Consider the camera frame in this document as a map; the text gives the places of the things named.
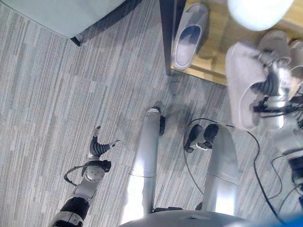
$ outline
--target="silver robot leg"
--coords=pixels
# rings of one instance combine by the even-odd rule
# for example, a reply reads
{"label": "silver robot leg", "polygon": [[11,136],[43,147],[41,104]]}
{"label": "silver robot leg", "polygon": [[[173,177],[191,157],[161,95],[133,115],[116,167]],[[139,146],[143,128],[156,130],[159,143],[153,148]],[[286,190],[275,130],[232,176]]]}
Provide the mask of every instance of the silver robot leg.
{"label": "silver robot leg", "polygon": [[119,224],[152,213],[156,175],[158,139],[160,134],[160,111],[150,109],[143,121],[139,146],[128,175]]}
{"label": "silver robot leg", "polygon": [[213,139],[202,210],[236,215],[239,184],[236,148],[227,128],[219,124],[209,127],[217,128],[217,133]]}

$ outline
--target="slipper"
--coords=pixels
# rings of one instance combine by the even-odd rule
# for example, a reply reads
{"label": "slipper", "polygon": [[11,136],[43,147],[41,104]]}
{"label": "slipper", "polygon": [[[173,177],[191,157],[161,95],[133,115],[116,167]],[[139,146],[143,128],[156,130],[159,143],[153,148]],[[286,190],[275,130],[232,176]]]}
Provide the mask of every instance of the slipper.
{"label": "slipper", "polygon": [[280,30],[272,30],[260,40],[258,50],[261,52],[272,51],[288,65],[291,61],[289,40],[287,33]]}
{"label": "slipper", "polygon": [[291,86],[288,98],[291,99],[303,83],[303,40],[295,40],[290,44],[290,53],[292,61],[290,69],[292,70]]}
{"label": "slipper", "polygon": [[188,68],[197,51],[208,21],[208,9],[204,4],[195,3],[184,10],[174,42],[173,66]]}
{"label": "slipper", "polygon": [[250,87],[266,81],[267,72],[257,60],[260,52],[253,46],[236,43],[225,57],[225,73],[229,94],[232,122],[238,129],[251,131],[259,123],[259,114],[253,111],[252,103],[260,97]]}

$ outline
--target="gray carpet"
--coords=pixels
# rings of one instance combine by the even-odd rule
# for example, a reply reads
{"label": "gray carpet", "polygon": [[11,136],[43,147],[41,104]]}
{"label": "gray carpet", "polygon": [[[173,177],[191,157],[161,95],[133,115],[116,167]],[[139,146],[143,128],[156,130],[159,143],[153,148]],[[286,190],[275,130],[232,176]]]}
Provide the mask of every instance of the gray carpet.
{"label": "gray carpet", "polygon": [[[203,199],[185,167],[184,130],[202,116],[231,123],[227,90],[192,76],[165,75],[160,21],[157,0],[131,0],[84,31],[79,48],[0,5],[1,226],[46,226],[73,189],[64,173],[84,162],[99,124],[99,142],[122,143],[103,157],[113,166],[85,226],[116,226],[143,116],[154,105],[167,117],[156,207],[193,210]],[[279,181],[270,160],[278,154],[262,127],[255,134],[262,148],[258,171],[272,196]],[[238,216],[273,218],[252,168],[257,146],[244,132],[233,135],[241,171]],[[209,157],[187,156],[202,188]],[[275,165],[283,181],[282,193],[272,199],[278,208],[293,186],[285,160]],[[80,174],[71,177],[79,180]],[[293,192],[283,214],[300,210],[297,198]]]}

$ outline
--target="black cable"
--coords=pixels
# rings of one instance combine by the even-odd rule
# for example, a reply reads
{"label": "black cable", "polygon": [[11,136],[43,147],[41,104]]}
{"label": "black cable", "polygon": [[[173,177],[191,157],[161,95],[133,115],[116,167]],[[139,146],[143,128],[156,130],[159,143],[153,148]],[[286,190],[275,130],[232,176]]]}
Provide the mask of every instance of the black cable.
{"label": "black cable", "polygon": [[283,199],[283,202],[281,203],[281,206],[280,206],[280,208],[279,208],[279,213],[281,212],[281,209],[282,209],[282,207],[283,207],[285,201],[287,200],[288,196],[289,196],[296,188],[297,188],[297,187],[293,188],[293,189],[285,196],[285,198]]}
{"label": "black cable", "polygon": [[276,175],[277,175],[277,177],[279,178],[280,190],[279,190],[279,192],[278,192],[276,195],[274,195],[274,196],[268,198],[269,200],[271,200],[271,199],[277,197],[277,196],[281,193],[281,191],[282,191],[282,189],[283,189],[281,177],[280,177],[280,175],[278,174],[278,171],[276,170],[276,168],[275,168],[275,166],[274,166],[274,161],[275,161],[276,159],[278,159],[278,158],[281,158],[281,157],[283,157],[283,155],[278,156],[278,157],[275,157],[275,158],[274,158],[273,160],[271,160],[271,162],[270,162],[270,163],[271,163],[271,166],[273,167],[273,169],[274,169],[274,171],[275,171],[275,173],[276,173]]}
{"label": "black cable", "polygon": [[[213,120],[210,120],[210,119],[207,119],[207,118],[196,118],[196,119],[192,120],[187,126],[189,126],[192,122],[198,121],[198,120],[207,120],[207,121],[210,121],[210,122],[213,122],[213,123],[218,123],[218,122],[216,122],[216,121],[213,121]],[[276,217],[282,224],[284,224],[284,221],[279,217],[279,215],[278,215],[278,213],[276,212],[275,208],[273,207],[273,205],[272,205],[271,202],[269,201],[269,199],[268,199],[268,197],[267,197],[267,195],[266,195],[266,192],[265,192],[265,190],[264,190],[264,188],[263,188],[263,185],[262,185],[262,183],[261,183],[261,180],[260,180],[260,178],[259,178],[258,172],[257,172],[257,165],[256,165],[256,162],[257,162],[257,159],[258,159],[259,154],[260,154],[260,144],[259,144],[259,141],[257,140],[257,138],[256,138],[251,132],[249,132],[249,131],[246,131],[246,132],[247,132],[247,133],[255,140],[255,142],[257,143],[258,150],[257,150],[257,154],[256,154],[256,156],[255,156],[255,158],[254,158],[254,161],[253,161],[253,168],[254,168],[254,171],[255,171],[255,175],[256,175],[257,181],[258,181],[259,186],[260,186],[260,188],[261,188],[262,194],[263,194],[263,196],[264,196],[264,198],[265,198],[265,200],[266,200],[266,203],[268,204],[269,208],[271,209],[271,211],[272,211],[273,214],[275,215],[275,217]]]}
{"label": "black cable", "polygon": [[263,185],[262,185],[262,183],[261,183],[261,180],[260,180],[260,178],[259,178],[258,172],[257,172],[257,165],[256,165],[256,163],[257,163],[257,159],[258,159],[259,154],[260,154],[260,144],[259,144],[259,141],[258,141],[257,138],[256,138],[253,134],[251,134],[249,131],[247,131],[247,133],[248,133],[249,135],[251,135],[251,136],[254,138],[254,140],[256,141],[257,146],[258,146],[258,151],[257,151],[257,154],[256,154],[256,156],[255,156],[255,158],[254,158],[253,166],[254,166],[255,175],[256,175],[257,181],[258,181],[258,183],[259,183],[260,189],[261,189],[261,191],[262,191],[262,194],[263,194],[263,196],[264,196],[264,199],[266,200],[266,203],[269,205],[269,208],[271,209],[271,211],[273,212],[273,214],[275,215],[275,217],[276,217],[282,224],[285,224],[284,221],[283,221],[283,220],[279,217],[279,215],[277,214],[277,212],[276,212],[274,206],[270,203],[270,201],[269,201],[269,199],[268,199],[268,197],[267,197],[267,195],[266,195],[266,192],[265,192],[265,190],[264,190],[264,188],[263,188]]}
{"label": "black cable", "polygon": [[196,185],[197,189],[201,192],[201,194],[204,195],[203,191],[202,191],[201,188],[198,186],[198,184],[197,184],[197,182],[195,181],[193,175],[191,174],[191,171],[190,171],[189,166],[188,166],[188,163],[187,163],[187,158],[186,158],[185,150],[184,150],[184,149],[183,149],[183,155],[184,155],[185,164],[186,164],[186,167],[187,167],[187,170],[188,170],[188,173],[189,173],[191,179],[193,180],[194,184]]}
{"label": "black cable", "polygon": [[286,114],[290,114],[290,113],[293,113],[293,112],[296,112],[300,109],[302,109],[303,107],[293,107],[292,110],[289,110],[289,111],[286,111],[286,112],[283,112],[283,113],[280,113],[280,114],[274,114],[274,115],[268,115],[268,116],[261,116],[262,118],[268,118],[268,117],[279,117],[279,116],[283,116],[283,115],[286,115]]}

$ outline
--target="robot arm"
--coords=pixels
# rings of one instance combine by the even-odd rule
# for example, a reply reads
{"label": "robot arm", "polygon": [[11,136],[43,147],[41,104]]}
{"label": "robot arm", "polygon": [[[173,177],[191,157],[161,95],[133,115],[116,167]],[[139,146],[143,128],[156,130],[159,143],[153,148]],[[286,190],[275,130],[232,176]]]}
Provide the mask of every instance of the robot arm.
{"label": "robot arm", "polygon": [[[76,166],[70,169],[64,176],[64,179],[76,186],[73,193],[65,202],[60,212],[55,215],[49,227],[81,227],[87,215],[89,207],[94,201],[96,191],[101,183],[103,176],[111,168],[111,162],[107,160],[99,160],[100,156],[114,147],[119,140],[110,144],[98,143],[97,127],[93,133],[90,142],[89,155],[86,163],[82,166]],[[69,178],[68,174],[74,170],[82,168],[82,181],[76,185]]]}

